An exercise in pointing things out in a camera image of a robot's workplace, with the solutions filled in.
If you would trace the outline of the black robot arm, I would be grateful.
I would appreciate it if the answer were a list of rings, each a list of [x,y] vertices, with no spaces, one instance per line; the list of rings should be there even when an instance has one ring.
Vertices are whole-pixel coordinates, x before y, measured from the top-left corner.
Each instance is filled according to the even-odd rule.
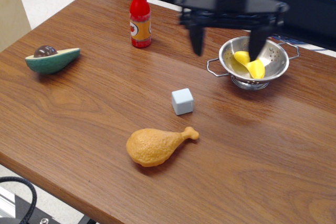
[[[268,37],[284,23],[289,5],[277,0],[174,0],[182,8],[180,23],[189,30],[193,51],[203,53],[204,28],[248,30],[248,51],[255,60]]]

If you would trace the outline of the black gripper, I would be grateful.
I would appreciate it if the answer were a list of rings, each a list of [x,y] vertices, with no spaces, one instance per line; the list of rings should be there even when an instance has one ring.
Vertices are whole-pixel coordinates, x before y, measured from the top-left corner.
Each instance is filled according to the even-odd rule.
[[[181,24],[189,29],[193,51],[201,56],[205,27],[250,30],[248,52],[256,60],[273,29],[281,26],[289,5],[278,0],[175,0]]]

